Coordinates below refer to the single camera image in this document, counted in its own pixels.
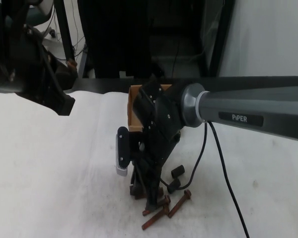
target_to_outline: white table surface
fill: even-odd
[[[146,231],[145,200],[116,175],[115,135],[127,95],[72,94],[69,117],[0,94],[0,238],[244,237],[209,129],[192,200]],[[298,238],[298,142],[215,124],[231,186],[252,238]],[[185,128],[162,177],[183,164],[186,183],[203,126]],[[171,206],[182,196],[171,195]]]

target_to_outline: screw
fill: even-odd
[[[159,191],[158,191],[158,197],[162,197],[163,194],[164,194],[163,188],[160,187],[159,188]],[[147,197],[147,194],[143,193],[141,195],[135,196],[135,200],[143,199],[143,198],[146,198],[146,197]]]
[[[162,207],[163,205],[169,205],[170,202],[171,202],[171,199],[170,199],[169,195],[165,195],[164,199],[158,202],[157,208]],[[144,210],[143,211],[143,216],[145,217],[146,215],[149,215],[150,213],[151,213],[151,211]]]
[[[155,214],[153,217],[151,217],[150,220],[148,220],[146,223],[144,223],[141,228],[143,230],[147,229],[148,227],[150,227],[153,223],[155,223],[157,220],[159,220],[161,217],[163,217],[164,215],[168,215],[169,213],[169,207],[168,205],[164,205],[163,209],[161,211],[159,211],[157,214]]]
[[[171,218],[173,217],[173,215],[179,210],[179,208],[183,205],[183,203],[188,200],[191,199],[191,192],[190,190],[184,190],[184,195],[181,197],[180,201],[178,201],[178,203],[174,206],[174,208],[169,212],[168,217]]]

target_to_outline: wire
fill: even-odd
[[[58,42],[60,42],[60,39],[59,39],[59,34],[58,34],[58,25],[57,25],[57,23],[56,23],[56,14],[54,14],[54,25],[55,25],[55,32],[56,32],[56,40],[58,41]]]
[[[77,28],[77,24],[76,24],[76,19],[75,19],[75,14],[74,14],[74,4],[73,4],[73,0],[71,0],[72,2],[72,10],[73,10],[73,18],[74,18],[74,23],[75,23],[75,27],[76,27],[76,32],[77,32],[77,45],[76,45],[76,49],[75,49],[75,54],[77,52],[77,48],[78,48],[78,28]]]
[[[203,139],[202,150],[201,150],[201,152],[200,152],[200,155],[199,155],[199,157],[198,157],[197,162],[195,163],[195,166],[194,166],[193,171],[192,171],[192,173],[191,173],[190,180],[189,180],[189,182],[188,182],[185,186],[179,187],[179,188],[177,188],[177,190],[184,190],[184,189],[186,189],[187,187],[189,187],[189,186],[191,185],[191,182],[192,182],[193,177],[194,177],[195,170],[197,169],[197,167],[198,167],[198,165],[199,165],[199,162],[200,162],[200,160],[201,160],[201,158],[202,158],[202,155],[203,155],[203,153],[204,153],[205,145],[206,145],[206,143],[207,143],[207,136],[208,136],[208,124],[205,123],[205,126],[204,126],[204,139]],[[161,181],[161,183],[163,183],[166,187],[169,187],[169,185],[168,185],[165,181],[163,181],[162,179],[160,179],[160,181]]]
[[[73,46],[77,46],[78,44],[79,44],[79,42],[81,42],[82,41],[82,39],[84,39],[84,37],[85,36],[83,36],[75,45],[73,45]]]
[[[46,28],[46,30],[44,31],[44,34],[43,34],[44,36],[45,36],[46,32],[48,31],[48,29],[49,29],[51,23],[52,23],[52,20],[53,20],[53,18],[54,18],[54,15],[55,15],[55,7],[54,7],[54,11],[53,11],[53,15],[52,15],[52,17],[51,17],[50,23],[49,23],[48,27]]]
[[[84,47],[77,55],[75,55],[74,57],[77,57],[77,56],[79,56],[84,50],[86,50],[87,49],[87,47]]]
[[[229,192],[230,192],[230,194],[232,196],[233,202],[234,202],[235,207],[237,209],[237,212],[238,212],[240,221],[242,222],[245,235],[246,235],[247,238],[249,238],[249,234],[248,234],[247,227],[246,227],[246,224],[245,224],[244,219],[243,219],[243,215],[242,215],[242,213],[241,213],[241,211],[239,209],[239,205],[237,203],[237,200],[235,198],[235,195],[233,193],[233,190],[232,190],[232,188],[231,188],[231,186],[229,184],[229,180],[228,180],[228,176],[227,176],[227,172],[226,172],[226,167],[225,167],[225,162],[224,162],[224,157],[223,157],[223,153],[222,153],[222,149],[221,149],[221,145],[220,145],[220,142],[219,142],[219,138],[218,138],[217,132],[216,132],[216,130],[215,130],[212,122],[209,122],[209,125],[210,125],[210,127],[212,129],[212,132],[213,132],[213,135],[214,135],[214,138],[215,138],[215,141],[216,141],[218,150],[219,150],[220,159],[221,159],[221,163],[222,163],[222,167],[223,167],[223,173],[224,173],[224,177],[225,177],[225,181],[226,181],[227,187],[229,189]]]
[[[173,73],[174,73],[174,67],[175,67],[175,63],[176,63],[176,61],[177,61],[177,57],[178,57],[178,54],[179,54],[179,49],[180,49],[180,41],[181,41],[181,38],[179,38],[177,53],[175,54],[175,57],[174,57],[171,78],[173,78]]]

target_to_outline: black cylinder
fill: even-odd
[[[180,165],[179,167],[175,168],[171,171],[171,176],[175,179],[179,177],[180,175],[183,175],[185,172],[183,165]]]
[[[177,188],[179,188],[181,186],[181,182],[178,178],[176,178],[175,180],[173,180],[173,182],[169,185],[169,187],[167,188],[168,192],[170,194],[172,194],[175,190],[177,190]]]

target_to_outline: black plastic part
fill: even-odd
[[[168,193],[173,194],[175,190],[177,190],[181,186],[181,182],[178,178],[174,179],[172,183],[167,188]]]
[[[55,31],[54,29],[52,29],[52,30],[49,32],[49,34],[51,35],[51,37],[52,37],[53,39],[56,38],[56,31]]]
[[[130,163],[129,132],[127,128],[120,127],[117,131],[117,160],[119,166],[127,168]]]
[[[184,172],[185,172],[184,166],[180,165],[179,167],[177,167],[171,171],[171,176],[175,179],[175,178],[179,177],[180,175],[183,175]]]

